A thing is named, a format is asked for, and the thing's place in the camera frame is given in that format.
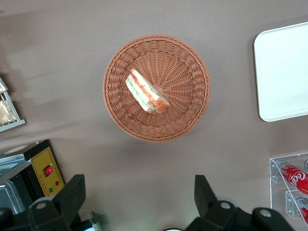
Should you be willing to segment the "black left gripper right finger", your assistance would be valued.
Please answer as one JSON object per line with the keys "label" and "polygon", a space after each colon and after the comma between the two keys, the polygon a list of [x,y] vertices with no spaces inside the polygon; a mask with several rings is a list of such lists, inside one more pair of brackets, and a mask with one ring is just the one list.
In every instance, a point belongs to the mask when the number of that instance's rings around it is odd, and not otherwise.
{"label": "black left gripper right finger", "polygon": [[219,200],[204,175],[196,175],[194,201],[199,213],[187,231],[249,231],[250,214],[233,203]]}

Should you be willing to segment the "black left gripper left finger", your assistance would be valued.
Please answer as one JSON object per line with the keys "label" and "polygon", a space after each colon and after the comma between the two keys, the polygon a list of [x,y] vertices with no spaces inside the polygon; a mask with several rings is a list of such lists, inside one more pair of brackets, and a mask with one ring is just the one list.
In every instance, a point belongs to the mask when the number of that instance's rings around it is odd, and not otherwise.
{"label": "black left gripper left finger", "polygon": [[86,199],[85,176],[76,174],[52,198],[44,197],[28,209],[32,231],[69,231]]}

